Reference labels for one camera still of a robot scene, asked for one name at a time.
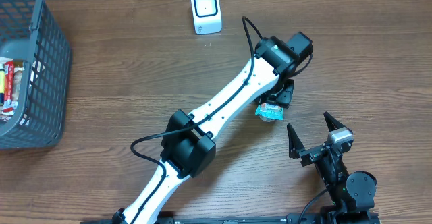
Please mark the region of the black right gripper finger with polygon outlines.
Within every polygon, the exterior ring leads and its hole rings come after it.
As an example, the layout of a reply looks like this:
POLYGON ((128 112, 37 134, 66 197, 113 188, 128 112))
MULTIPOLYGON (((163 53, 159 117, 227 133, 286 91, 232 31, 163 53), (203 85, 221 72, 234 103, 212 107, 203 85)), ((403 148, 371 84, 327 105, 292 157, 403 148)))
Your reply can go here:
POLYGON ((352 132, 352 130, 350 128, 348 128, 344 124, 340 123, 328 111, 324 112, 323 115, 324 115, 325 122, 327 124, 327 128, 328 128, 329 132, 339 130, 342 128, 346 128, 349 132, 352 132))
POLYGON ((297 159, 300 157, 300 153, 304 151, 304 145, 290 123, 287 125, 287 132, 289 140, 289 157, 297 159))

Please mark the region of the green lid jar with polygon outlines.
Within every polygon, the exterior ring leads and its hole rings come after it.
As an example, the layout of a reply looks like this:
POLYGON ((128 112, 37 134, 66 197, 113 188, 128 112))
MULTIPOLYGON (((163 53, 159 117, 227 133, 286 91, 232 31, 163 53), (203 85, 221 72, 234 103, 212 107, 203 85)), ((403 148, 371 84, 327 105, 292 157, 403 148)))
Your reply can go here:
POLYGON ((258 105, 255 115, 265 122, 282 121, 284 119, 284 109, 277 105, 262 103, 258 105))

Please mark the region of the red snack stick packet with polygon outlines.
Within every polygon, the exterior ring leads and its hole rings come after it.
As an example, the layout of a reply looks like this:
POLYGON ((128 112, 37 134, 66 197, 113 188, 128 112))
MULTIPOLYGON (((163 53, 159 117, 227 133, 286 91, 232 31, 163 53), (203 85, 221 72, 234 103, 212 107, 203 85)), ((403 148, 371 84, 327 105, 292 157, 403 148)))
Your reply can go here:
POLYGON ((5 100, 2 112, 9 115, 14 110, 12 106, 12 94, 14 87, 14 61, 5 63, 5 100))

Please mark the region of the yellow highlighter marker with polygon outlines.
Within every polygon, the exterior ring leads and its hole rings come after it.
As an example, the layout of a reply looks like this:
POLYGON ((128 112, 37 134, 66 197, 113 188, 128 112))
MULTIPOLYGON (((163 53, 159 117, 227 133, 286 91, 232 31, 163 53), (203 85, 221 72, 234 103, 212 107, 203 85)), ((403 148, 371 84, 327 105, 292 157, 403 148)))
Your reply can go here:
POLYGON ((0 105, 4 104, 5 98, 5 70, 3 65, 0 65, 0 105))

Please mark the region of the beige dog treat bag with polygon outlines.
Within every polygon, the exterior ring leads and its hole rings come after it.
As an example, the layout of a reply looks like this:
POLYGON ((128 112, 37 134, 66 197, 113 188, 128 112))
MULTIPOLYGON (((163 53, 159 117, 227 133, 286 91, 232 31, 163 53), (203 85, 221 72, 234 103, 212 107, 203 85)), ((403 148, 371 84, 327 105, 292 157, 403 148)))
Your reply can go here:
POLYGON ((14 83, 13 83, 13 94, 12 94, 12 106, 13 111, 11 114, 7 115, 2 112, 3 105, 1 106, 1 121, 8 122, 15 114, 16 109, 18 108, 18 100, 20 97, 20 87, 22 81, 22 74, 24 72, 24 62, 22 60, 11 59, 7 57, 1 57, 1 65, 5 69, 5 63, 13 60, 14 62, 14 83))

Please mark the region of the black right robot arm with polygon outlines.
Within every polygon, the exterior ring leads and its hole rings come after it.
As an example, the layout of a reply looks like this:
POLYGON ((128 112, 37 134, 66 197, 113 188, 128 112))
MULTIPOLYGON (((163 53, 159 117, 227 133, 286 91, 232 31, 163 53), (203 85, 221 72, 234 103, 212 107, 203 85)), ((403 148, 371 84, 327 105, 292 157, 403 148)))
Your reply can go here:
POLYGON ((325 189, 293 219, 298 223, 378 223, 378 215, 369 212, 375 207, 377 179, 366 171, 349 173, 342 160, 352 148, 353 131, 330 113, 323 115, 329 134, 324 143, 314 148, 306 149, 292 125, 287 125, 289 157, 300 159, 303 167, 313 164, 325 184, 325 189), (333 204, 322 207, 309 219, 306 211, 326 193, 333 204))

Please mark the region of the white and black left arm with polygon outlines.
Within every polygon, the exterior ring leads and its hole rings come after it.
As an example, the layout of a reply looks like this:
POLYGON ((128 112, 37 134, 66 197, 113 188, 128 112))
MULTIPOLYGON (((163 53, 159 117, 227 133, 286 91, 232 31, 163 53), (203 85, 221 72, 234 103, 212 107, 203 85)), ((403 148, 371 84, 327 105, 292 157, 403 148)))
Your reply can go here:
POLYGON ((262 38, 243 71, 216 96, 190 113, 177 110, 159 134, 163 151, 154 175, 130 206, 113 215, 113 223, 155 223, 177 188, 211 163, 220 133, 252 102, 261 119, 282 120, 292 100, 292 78, 312 53, 312 41, 302 32, 288 42, 262 38))

